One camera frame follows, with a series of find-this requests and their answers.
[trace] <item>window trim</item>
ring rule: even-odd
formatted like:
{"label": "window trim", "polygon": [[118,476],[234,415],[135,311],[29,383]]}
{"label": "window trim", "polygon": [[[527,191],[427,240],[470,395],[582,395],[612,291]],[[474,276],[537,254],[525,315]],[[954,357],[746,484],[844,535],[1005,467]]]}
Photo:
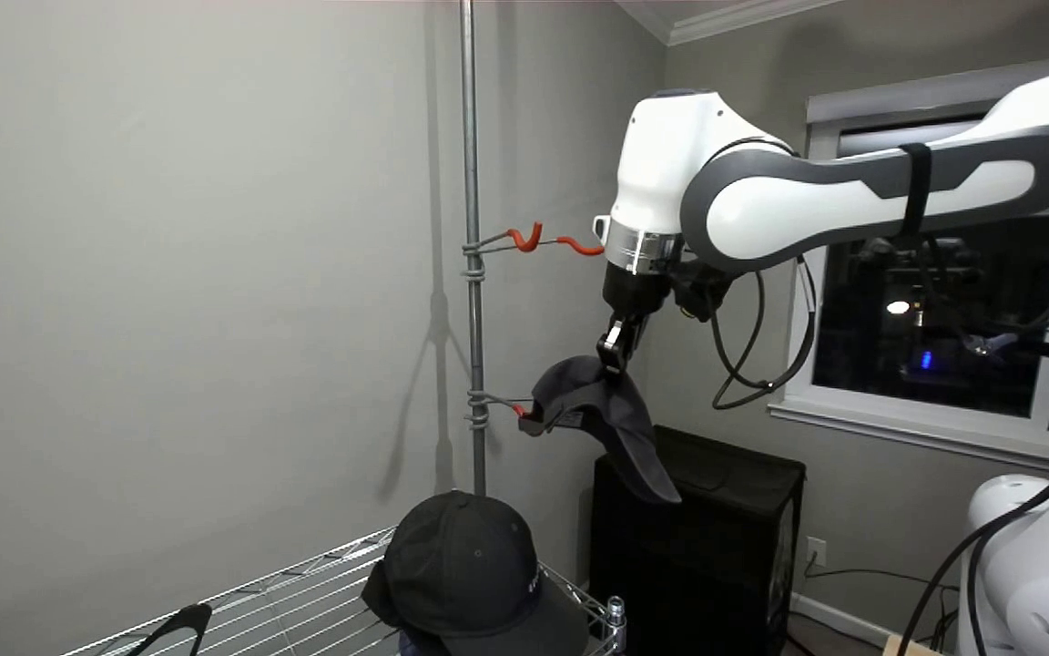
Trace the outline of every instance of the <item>window trim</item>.
{"label": "window trim", "polygon": [[[934,76],[915,84],[884,84],[844,96],[820,96],[807,104],[807,157],[838,157],[838,138],[850,128],[882,128],[897,121],[939,121],[985,113],[1008,88],[1045,76],[1049,66],[1005,66],[979,74]],[[822,300],[827,249],[807,252],[815,276],[815,303]],[[792,303],[792,342],[787,355],[803,355],[803,336],[807,323],[807,289],[805,272],[794,270],[794,303]],[[850,435],[926,445],[942,453],[973,453],[994,458],[1043,458],[1049,463],[1049,357],[1038,366],[1032,415],[997,415],[975,410],[952,410],[929,402],[900,402],[882,395],[838,390],[811,383],[815,357],[805,357],[803,371],[784,399],[769,405],[780,418],[838,425]]]}

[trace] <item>black box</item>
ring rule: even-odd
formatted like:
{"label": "black box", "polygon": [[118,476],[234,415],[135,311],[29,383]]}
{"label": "black box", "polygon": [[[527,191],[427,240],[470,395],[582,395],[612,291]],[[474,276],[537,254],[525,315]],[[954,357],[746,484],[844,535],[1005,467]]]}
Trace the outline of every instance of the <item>black box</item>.
{"label": "black box", "polygon": [[593,467],[590,592],[623,593],[633,656],[777,656],[787,643],[805,467],[659,425],[685,495],[651,508]]}

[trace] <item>metal pole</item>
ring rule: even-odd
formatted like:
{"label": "metal pole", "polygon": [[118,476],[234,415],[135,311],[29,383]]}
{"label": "metal pole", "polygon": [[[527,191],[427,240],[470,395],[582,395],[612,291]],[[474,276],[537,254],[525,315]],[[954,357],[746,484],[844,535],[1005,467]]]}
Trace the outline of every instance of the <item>metal pole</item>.
{"label": "metal pole", "polygon": [[486,442],[489,442],[489,402],[486,402],[486,254],[480,254],[480,144],[478,144],[478,29],[474,0],[458,9],[463,33],[463,172],[466,172],[466,340],[470,340],[470,424],[474,424],[474,493],[486,495]]}

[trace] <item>gray wall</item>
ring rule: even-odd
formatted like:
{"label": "gray wall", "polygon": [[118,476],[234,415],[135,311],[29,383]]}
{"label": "gray wall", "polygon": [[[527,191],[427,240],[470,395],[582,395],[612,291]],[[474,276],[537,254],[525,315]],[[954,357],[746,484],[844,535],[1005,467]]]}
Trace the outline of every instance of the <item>gray wall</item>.
{"label": "gray wall", "polygon": [[[805,146],[805,97],[959,68],[1049,59],[1049,0],[844,0],[838,9],[674,49],[668,84],[716,88],[753,125]],[[752,329],[752,283],[729,300],[729,331]],[[772,276],[764,350],[784,370],[792,283]],[[1005,470],[985,458],[811,430],[764,415],[712,412],[720,383],[705,329],[664,315],[645,342],[645,388],[659,418],[720,442],[807,463],[805,531],[831,538],[831,565],[875,565],[929,576],[966,530],[969,493]],[[918,588],[894,580],[811,580],[805,593],[902,627]]]}
{"label": "gray wall", "polygon": [[[582,231],[664,49],[480,4],[489,235]],[[455,4],[0,0],[0,651],[58,651],[470,484]],[[489,266],[522,395],[600,266]],[[491,489],[577,565],[580,439]]]}

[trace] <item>metal wire shelf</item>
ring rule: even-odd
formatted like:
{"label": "metal wire shelf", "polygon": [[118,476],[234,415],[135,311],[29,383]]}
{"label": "metal wire shelf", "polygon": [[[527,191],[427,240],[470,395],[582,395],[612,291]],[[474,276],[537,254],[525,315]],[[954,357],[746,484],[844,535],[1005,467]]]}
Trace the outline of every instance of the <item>metal wire shelf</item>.
{"label": "metal wire shelf", "polygon": [[[270,576],[231,588],[213,605],[213,625],[202,656],[363,656],[402,651],[402,634],[380,625],[356,598],[373,565],[384,560],[391,530],[351,538],[317,559],[295,560]],[[545,568],[545,576],[585,613],[590,656],[623,651],[623,605],[600,605],[577,582]],[[163,617],[80,644],[67,656],[128,656]],[[163,639],[148,656],[189,656],[189,639]]]}

